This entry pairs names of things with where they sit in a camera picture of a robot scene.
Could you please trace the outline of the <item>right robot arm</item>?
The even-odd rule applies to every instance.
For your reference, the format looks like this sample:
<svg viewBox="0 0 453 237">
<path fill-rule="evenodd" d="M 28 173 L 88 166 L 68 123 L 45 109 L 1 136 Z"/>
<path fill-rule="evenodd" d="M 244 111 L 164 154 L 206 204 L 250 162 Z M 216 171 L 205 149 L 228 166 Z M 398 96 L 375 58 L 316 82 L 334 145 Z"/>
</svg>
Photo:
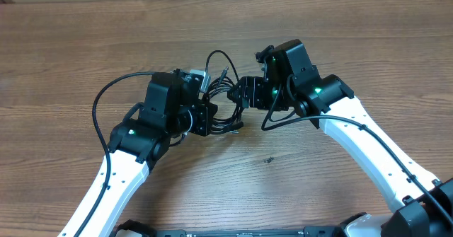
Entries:
<svg viewBox="0 0 453 237">
<path fill-rule="evenodd" d="M 310 121 L 350 154 L 389 208 L 387 215 L 360 213 L 337 226 L 306 227 L 305 236 L 452 235 L 452 182 L 408 156 L 338 76 L 321 77 L 300 40 L 270 45 L 256 60 L 263 75 L 240 79 L 228 98 L 265 110 L 264 131 Z"/>
</svg>

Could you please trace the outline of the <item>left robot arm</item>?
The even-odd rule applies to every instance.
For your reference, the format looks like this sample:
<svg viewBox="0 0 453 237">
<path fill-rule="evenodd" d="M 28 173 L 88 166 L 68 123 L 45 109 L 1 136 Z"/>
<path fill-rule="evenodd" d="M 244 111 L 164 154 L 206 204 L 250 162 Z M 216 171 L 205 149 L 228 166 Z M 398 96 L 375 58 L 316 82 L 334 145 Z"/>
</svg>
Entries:
<svg viewBox="0 0 453 237">
<path fill-rule="evenodd" d="M 217 107 L 202 101 L 205 71 L 152 72 L 144 101 L 136 103 L 101 144 L 105 156 L 95 180 L 61 236 L 109 236 L 130 198 L 145 182 L 171 139 L 206 137 Z"/>
</svg>

